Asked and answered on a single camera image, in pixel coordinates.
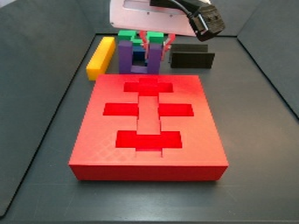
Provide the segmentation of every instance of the dark gray surface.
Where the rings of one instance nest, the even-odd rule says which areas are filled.
[[[238,39],[299,117],[299,1],[264,0]]]
[[[110,24],[110,1],[105,0],[78,0],[93,24],[97,33],[118,33]],[[226,22],[226,30],[221,36],[238,36],[240,31],[249,21],[262,0],[211,0],[217,5],[223,20]]]
[[[95,33],[118,34],[117,29],[110,24],[110,0],[78,0]]]
[[[5,223],[38,221],[299,221],[299,125],[236,38],[215,38],[201,74],[230,168],[218,182],[79,182],[69,167],[94,82],[86,65],[61,105]],[[178,38],[178,43],[198,43]],[[114,56],[109,69],[118,72]]]
[[[219,9],[221,16],[226,23],[226,30],[221,36],[238,36],[257,10],[262,0],[210,0]]]
[[[15,0],[0,0],[0,8],[3,8],[6,5],[9,5]]]
[[[94,36],[77,0],[23,0],[0,10],[0,216]]]

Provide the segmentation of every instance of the red block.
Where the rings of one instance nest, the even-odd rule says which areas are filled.
[[[81,180],[218,180],[229,161],[197,75],[98,77],[70,168]]]

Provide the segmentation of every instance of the cross-shaped cutout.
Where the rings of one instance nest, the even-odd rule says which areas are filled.
[[[174,85],[158,79],[141,78],[127,82],[125,92],[138,92],[138,103],[107,103],[105,116],[137,116],[137,130],[121,130],[117,134],[118,148],[158,151],[183,147],[181,131],[162,131],[162,116],[194,116],[191,104],[159,103],[161,93],[173,93]]]

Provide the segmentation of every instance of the table surface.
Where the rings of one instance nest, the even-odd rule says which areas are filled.
[[[230,167],[218,182],[78,181],[69,160],[94,82],[97,36],[3,223],[73,221],[299,221],[299,125],[236,38],[209,41],[213,69],[198,74]],[[195,38],[177,43],[198,43]],[[107,71],[118,73],[115,54]]]

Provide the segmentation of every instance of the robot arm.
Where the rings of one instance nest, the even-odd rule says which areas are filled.
[[[209,0],[111,0],[110,22],[117,28],[214,38],[225,23]]]

